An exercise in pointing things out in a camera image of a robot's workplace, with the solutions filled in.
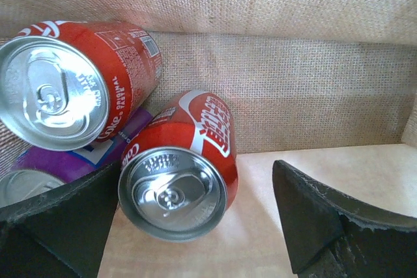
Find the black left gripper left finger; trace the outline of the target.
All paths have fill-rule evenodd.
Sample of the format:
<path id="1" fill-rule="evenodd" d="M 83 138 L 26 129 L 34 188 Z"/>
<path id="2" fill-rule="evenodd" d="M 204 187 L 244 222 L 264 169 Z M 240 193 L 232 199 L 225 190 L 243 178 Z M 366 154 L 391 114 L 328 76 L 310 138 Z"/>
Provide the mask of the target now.
<path id="1" fill-rule="evenodd" d="M 96 277 L 116 211 L 119 163 L 1 209 L 2 277 Z"/>

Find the purple soda can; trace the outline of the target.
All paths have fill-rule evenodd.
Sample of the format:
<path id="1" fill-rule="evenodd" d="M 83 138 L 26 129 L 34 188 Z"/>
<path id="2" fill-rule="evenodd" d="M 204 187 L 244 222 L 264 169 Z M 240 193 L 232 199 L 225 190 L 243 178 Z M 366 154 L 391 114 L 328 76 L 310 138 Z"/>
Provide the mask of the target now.
<path id="1" fill-rule="evenodd" d="M 151 120 L 152 115 L 140 107 L 115 137 L 102 143 L 95 141 L 68 152 L 29 148 L 1 178 L 1 207 L 45 193 L 119 161 L 128 143 Z"/>

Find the red cola can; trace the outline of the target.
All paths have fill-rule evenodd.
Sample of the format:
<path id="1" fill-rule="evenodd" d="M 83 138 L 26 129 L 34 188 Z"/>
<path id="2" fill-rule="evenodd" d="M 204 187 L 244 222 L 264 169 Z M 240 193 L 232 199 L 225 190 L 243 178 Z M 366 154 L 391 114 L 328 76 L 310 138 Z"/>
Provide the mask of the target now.
<path id="1" fill-rule="evenodd" d="M 162 240 L 204 236 L 236 197 L 236 154 L 228 105 L 211 92 L 184 91 L 122 153 L 121 209 L 137 228 Z"/>
<path id="2" fill-rule="evenodd" d="M 38 22 L 1 47 L 1 121 L 34 146 L 75 150 L 114 137 L 161 73 L 160 49 L 137 25 Z"/>

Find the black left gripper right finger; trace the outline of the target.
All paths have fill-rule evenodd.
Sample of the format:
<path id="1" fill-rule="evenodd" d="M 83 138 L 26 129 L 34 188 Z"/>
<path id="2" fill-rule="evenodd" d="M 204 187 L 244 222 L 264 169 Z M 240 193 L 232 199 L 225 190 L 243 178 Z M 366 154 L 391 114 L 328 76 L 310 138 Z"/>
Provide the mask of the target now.
<path id="1" fill-rule="evenodd" d="M 299 277 L 415 277 L 416 218 L 359 201 L 283 160 L 272 185 Z"/>

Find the brown canvas tote bag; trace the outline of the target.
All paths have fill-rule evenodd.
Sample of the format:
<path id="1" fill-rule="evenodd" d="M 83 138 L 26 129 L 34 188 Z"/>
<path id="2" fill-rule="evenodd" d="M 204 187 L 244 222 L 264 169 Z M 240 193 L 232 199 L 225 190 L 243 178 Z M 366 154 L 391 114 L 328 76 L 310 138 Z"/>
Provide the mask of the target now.
<path id="1" fill-rule="evenodd" d="M 96 277 L 291 277 L 279 159 L 416 215 L 416 0 L 1 0 L 1 39 L 60 19 L 151 32 L 164 69 L 150 111 L 206 89 L 235 116 L 240 186 L 217 229 L 161 242 L 116 208 Z"/>

